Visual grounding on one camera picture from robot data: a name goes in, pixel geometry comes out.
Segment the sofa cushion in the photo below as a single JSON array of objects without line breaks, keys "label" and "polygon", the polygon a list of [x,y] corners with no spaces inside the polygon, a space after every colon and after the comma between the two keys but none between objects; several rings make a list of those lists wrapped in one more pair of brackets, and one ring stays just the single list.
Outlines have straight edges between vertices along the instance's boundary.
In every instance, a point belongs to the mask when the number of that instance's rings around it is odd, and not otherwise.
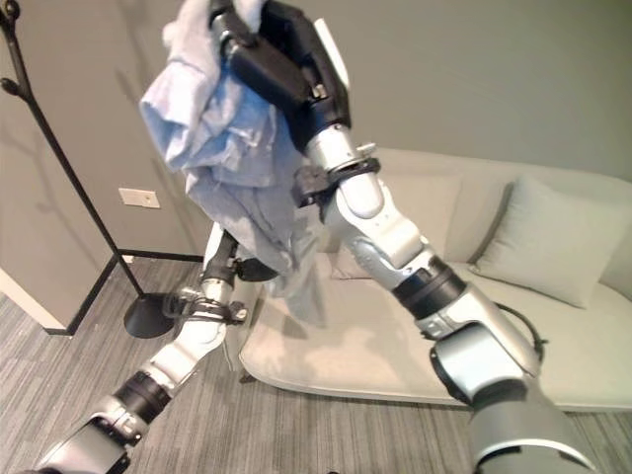
[{"label": "sofa cushion", "polygon": [[629,227],[631,210],[520,176],[494,238],[471,270],[585,308]]},{"label": "sofa cushion", "polygon": [[[474,262],[480,256],[502,214],[509,184],[521,174],[561,193],[623,201],[632,207],[632,183],[595,173],[388,148],[380,148],[377,156],[385,174],[456,173],[462,178],[445,248],[450,262]],[[600,281],[632,300],[632,227]]]},{"label": "sofa cushion", "polygon": [[[434,250],[443,257],[454,205],[461,189],[460,177],[382,173],[380,179],[391,192],[397,209],[417,225]],[[340,246],[338,256],[334,260],[332,277],[370,278],[344,245]]]},{"label": "sofa cushion", "polygon": [[[569,410],[632,408],[632,302],[605,285],[583,310],[533,291],[481,278],[453,265],[491,298],[525,314],[546,347],[542,386]],[[317,259],[323,319],[314,327],[268,299],[240,358],[271,385],[325,395],[457,404],[429,361],[433,343],[387,291],[368,279],[329,278],[329,256]]]}]

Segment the electrical outlet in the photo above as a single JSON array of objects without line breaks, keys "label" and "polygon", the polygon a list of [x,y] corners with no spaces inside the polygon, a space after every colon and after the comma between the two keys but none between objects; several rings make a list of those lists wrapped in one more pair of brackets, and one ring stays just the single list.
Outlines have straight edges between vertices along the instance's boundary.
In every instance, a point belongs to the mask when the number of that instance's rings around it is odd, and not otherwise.
[{"label": "electrical outlet", "polygon": [[129,190],[127,188],[118,188],[118,193],[122,199],[122,203],[126,205],[140,205],[142,207],[150,207],[159,209],[160,202],[155,191]]}]

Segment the sofa seat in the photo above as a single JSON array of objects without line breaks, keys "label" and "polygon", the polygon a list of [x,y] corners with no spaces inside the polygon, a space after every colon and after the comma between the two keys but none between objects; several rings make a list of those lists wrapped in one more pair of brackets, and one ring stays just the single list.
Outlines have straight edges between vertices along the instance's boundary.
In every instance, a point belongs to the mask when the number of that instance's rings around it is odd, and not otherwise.
[{"label": "sofa seat", "polygon": [[[267,298],[240,353],[246,370],[301,392],[459,404],[436,378],[429,361],[433,343],[421,337],[411,315],[372,280],[331,279],[331,258],[320,254],[316,262],[321,323],[291,318],[282,300]],[[632,301],[599,284],[589,309],[578,309],[475,276],[467,264],[451,265],[490,298],[526,315],[550,341],[541,383],[558,406],[632,409]]]}]

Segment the sofa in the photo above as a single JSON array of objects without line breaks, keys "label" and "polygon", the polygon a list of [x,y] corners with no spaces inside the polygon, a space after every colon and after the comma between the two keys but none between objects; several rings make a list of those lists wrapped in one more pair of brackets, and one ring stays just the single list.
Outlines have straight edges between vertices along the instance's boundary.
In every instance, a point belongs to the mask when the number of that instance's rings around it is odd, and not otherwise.
[{"label": "sofa", "polygon": [[[377,156],[380,179],[397,207],[437,253],[492,300],[524,314],[549,342],[540,379],[554,403],[567,411],[632,409],[632,226],[624,224],[586,307],[477,275],[472,267],[498,237],[518,177],[627,210],[632,210],[631,183],[581,171],[417,151],[381,149]],[[564,265],[581,269],[596,251],[576,249]],[[346,276],[349,262],[343,261],[348,258],[340,242],[324,238],[314,265],[315,317],[292,316],[283,299],[262,293],[246,327],[231,335],[234,363],[281,389],[458,405],[431,366],[433,342],[420,335],[411,315],[388,291],[371,279]],[[513,321],[529,338],[520,322]]]}]

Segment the cable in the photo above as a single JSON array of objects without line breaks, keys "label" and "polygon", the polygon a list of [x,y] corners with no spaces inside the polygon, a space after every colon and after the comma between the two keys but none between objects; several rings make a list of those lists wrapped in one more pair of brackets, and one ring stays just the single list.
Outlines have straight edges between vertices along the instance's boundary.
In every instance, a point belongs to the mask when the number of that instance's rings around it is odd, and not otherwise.
[{"label": "cable", "polygon": [[535,326],[533,326],[533,323],[531,323],[531,321],[529,321],[527,317],[524,316],[522,313],[516,311],[513,308],[506,306],[503,303],[498,303],[495,301],[494,304],[496,304],[496,306],[498,306],[500,310],[507,311],[508,313],[512,314],[517,319],[522,321],[524,326],[526,326],[526,328],[531,333],[531,337],[533,338],[533,349],[537,353],[537,358],[540,364],[542,364],[542,362],[544,361],[544,345],[548,344],[548,341],[540,337],[540,333],[537,332],[537,329],[535,329]]}]

